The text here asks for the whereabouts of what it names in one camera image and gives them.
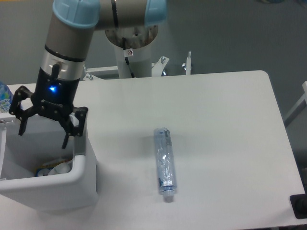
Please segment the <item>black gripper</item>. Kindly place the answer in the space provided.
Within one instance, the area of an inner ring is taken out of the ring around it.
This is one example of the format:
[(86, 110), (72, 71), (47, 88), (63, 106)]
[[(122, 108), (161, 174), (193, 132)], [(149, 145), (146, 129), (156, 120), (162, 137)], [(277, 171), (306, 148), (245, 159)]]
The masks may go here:
[[(18, 135), (22, 136), (26, 131), (28, 118), (39, 114), (40, 116), (58, 120), (65, 131), (62, 149), (65, 149), (69, 137), (81, 137), (83, 135), (87, 107), (73, 107), (79, 80), (64, 80), (52, 78), (42, 69), (39, 70), (35, 92), (32, 93), (25, 86), (19, 87), (13, 96), (9, 113), (20, 120)], [(22, 101), (32, 99), (33, 105), (28, 109), (22, 108)]]

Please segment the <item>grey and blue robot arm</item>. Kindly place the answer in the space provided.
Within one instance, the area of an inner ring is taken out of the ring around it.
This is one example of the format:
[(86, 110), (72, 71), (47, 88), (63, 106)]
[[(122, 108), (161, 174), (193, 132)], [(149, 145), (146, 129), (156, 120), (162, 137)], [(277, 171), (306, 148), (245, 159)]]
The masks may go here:
[(56, 0), (35, 90), (19, 87), (9, 112), (20, 121), (39, 115), (59, 122), (69, 137), (82, 136), (87, 107), (73, 104), (95, 30), (154, 26), (166, 20), (164, 0)]

